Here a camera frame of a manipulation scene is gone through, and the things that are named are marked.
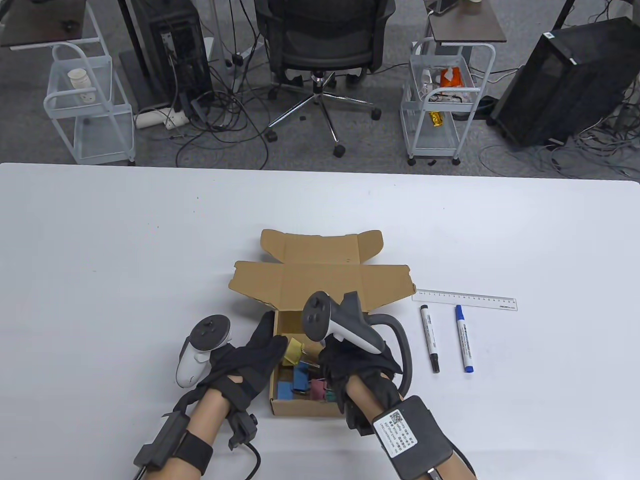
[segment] black computer case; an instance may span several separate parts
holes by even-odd
[[[191,101],[212,90],[200,16],[190,0],[131,0],[152,74],[162,83],[167,96],[175,95],[178,79],[180,100]]]
[[[610,115],[640,72],[640,28],[626,17],[542,35],[492,114],[518,145],[564,143]]]

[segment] paper cup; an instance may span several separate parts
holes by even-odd
[[[76,90],[92,87],[89,75],[86,74],[86,70],[83,68],[74,68],[67,76],[69,80],[71,80],[71,85],[73,85]],[[81,93],[80,98],[82,98],[84,103],[95,103],[95,93],[93,92]]]

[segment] chair base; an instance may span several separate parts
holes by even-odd
[[[329,126],[329,131],[331,132],[331,136],[333,138],[333,144],[334,144],[333,154],[336,157],[341,158],[345,154],[346,148],[344,147],[344,145],[341,144],[340,139],[338,138],[338,134],[335,131],[333,122],[331,121],[331,116],[329,115],[329,112],[324,104],[324,100],[325,99],[336,100],[337,102],[346,103],[349,105],[370,108],[371,118],[373,120],[379,120],[380,116],[382,115],[382,111],[379,108],[377,108],[373,103],[365,102],[363,100],[352,99],[350,97],[342,97],[340,95],[335,95],[334,93],[325,92],[324,91],[325,86],[330,84],[334,79],[335,79],[334,72],[332,72],[328,77],[324,77],[324,72],[313,72],[311,75],[311,80],[313,80],[314,82],[314,92],[311,93],[305,99],[299,101],[297,104],[295,104],[292,108],[290,108],[285,113],[280,115],[278,118],[273,120],[269,124],[268,130],[265,133],[266,139],[269,142],[276,141],[278,139],[278,136],[272,130],[272,128],[274,128],[274,126],[278,125],[280,122],[283,122],[286,118],[289,118],[295,112],[302,110],[309,102],[313,102],[315,105],[318,105],[320,107],[320,110],[323,113],[324,119],[326,120],[326,123]],[[289,85],[283,84],[281,85],[281,87],[291,89],[296,92],[307,93],[307,91],[305,91],[304,89],[301,89],[295,86],[289,86]]]

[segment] label sticker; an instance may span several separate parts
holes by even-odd
[[[390,458],[400,455],[418,444],[400,410],[394,410],[373,423]]]

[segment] ruler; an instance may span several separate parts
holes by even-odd
[[[451,305],[466,305],[468,307],[497,308],[498,310],[518,311],[515,298],[493,297],[489,295],[475,295],[472,293],[441,292],[438,290],[416,290],[413,301],[424,303],[450,303]]]

